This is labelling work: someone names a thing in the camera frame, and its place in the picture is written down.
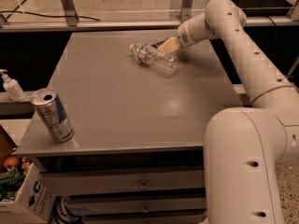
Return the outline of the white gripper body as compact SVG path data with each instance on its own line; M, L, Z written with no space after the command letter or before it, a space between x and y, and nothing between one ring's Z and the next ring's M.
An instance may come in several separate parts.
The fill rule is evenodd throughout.
M215 34L207 25L204 13L183 22L178 27L178 41L182 47L190 47L214 38Z

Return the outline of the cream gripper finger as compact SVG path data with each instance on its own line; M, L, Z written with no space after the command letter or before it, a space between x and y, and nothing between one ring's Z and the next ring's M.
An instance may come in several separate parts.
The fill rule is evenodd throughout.
M169 54L179 50L179 47L179 40L176 37L169 37L161 45L158 46L157 50Z

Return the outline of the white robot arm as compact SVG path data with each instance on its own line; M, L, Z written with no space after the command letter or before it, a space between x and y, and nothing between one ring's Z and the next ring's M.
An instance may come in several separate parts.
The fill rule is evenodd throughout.
M231 0L210 0L160 50L170 53L219 38L249 106L224 109L206 126L204 171L208 224L285 224L276 164L299 156L299 93L244 30Z

